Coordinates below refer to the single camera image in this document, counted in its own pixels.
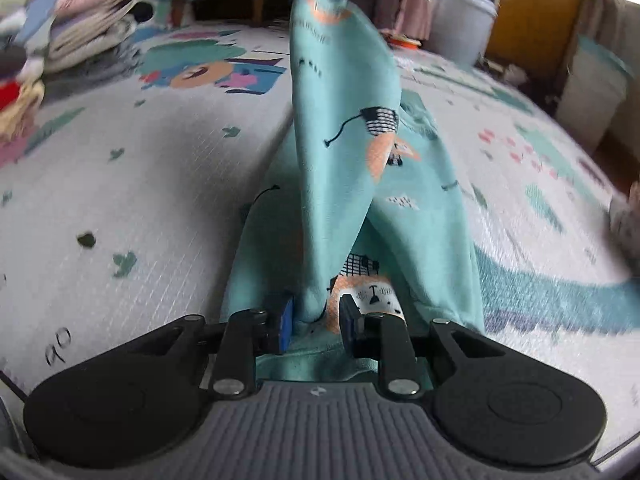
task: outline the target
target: black grid pattern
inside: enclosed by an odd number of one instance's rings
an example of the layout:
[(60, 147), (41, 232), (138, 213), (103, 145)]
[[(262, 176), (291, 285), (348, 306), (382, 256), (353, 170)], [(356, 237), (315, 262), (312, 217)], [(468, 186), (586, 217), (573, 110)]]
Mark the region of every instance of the black grid pattern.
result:
[(364, 254), (349, 254), (340, 270), (341, 276), (377, 276), (380, 264)]
[(363, 108), (360, 111), (371, 135), (395, 132), (398, 129), (398, 114), (389, 108)]

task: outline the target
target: orange object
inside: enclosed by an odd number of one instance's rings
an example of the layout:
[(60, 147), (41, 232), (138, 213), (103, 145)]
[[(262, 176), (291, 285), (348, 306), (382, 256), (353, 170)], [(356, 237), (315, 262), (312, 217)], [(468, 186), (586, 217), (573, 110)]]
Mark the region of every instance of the orange object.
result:
[(582, 0), (500, 0), (486, 55), (554, 78)]
[(397, 36), (390, 36), (387, 41), (391, 44), (402, 46), (404, 48), (410, 48), (411, 50), (418, 50), (420, 48), (420, 42), (415, 40), (409, 40), (409, 38), (398, 38)]

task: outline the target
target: stack of clothes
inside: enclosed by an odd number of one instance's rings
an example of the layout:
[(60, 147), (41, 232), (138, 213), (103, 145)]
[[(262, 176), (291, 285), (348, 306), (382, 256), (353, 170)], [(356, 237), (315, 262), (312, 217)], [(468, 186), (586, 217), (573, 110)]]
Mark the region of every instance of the stack of clothes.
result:
[(0, 145), (27, 137), (44, 96), (42, 59), (29, 58), (14, 38), (24, 27), (29, 0), (0, 0)]
[(44, 63), (46, 101), (129, 76), (138, 50), (127, 39), (136, 30), (138, 0), (57, 0)]

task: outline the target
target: white bucket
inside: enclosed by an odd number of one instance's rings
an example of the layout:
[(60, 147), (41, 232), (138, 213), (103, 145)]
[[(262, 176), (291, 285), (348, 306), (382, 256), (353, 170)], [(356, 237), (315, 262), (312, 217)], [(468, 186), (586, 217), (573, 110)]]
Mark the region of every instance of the white bucket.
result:
[(496, 15), (491, 0), (435, 0), (426, 48), (473, 66), (489, 43)]
[(630, 73), (612, 53), (580, 38), (556, 121), (591, 154), (626, 95)]

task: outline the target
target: teal garment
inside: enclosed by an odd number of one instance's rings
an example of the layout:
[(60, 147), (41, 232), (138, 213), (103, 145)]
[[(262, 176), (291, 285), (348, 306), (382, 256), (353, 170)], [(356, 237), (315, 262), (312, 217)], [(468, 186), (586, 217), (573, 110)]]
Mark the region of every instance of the teal garment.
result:
[(289, 351), (257, 360), (276, 380), (376, 370), (342, 348), (332, 300), (348, 280), (367, 304), (376, 290), (397, 298), (411, 328), (447, 317), (483, 332), (462, 192), (420, 96), (401, 91), (391, 52), (346, 0), (296, 0), (290, 23), (294, 126), (246, 216), (222, 320), (295, 293)]

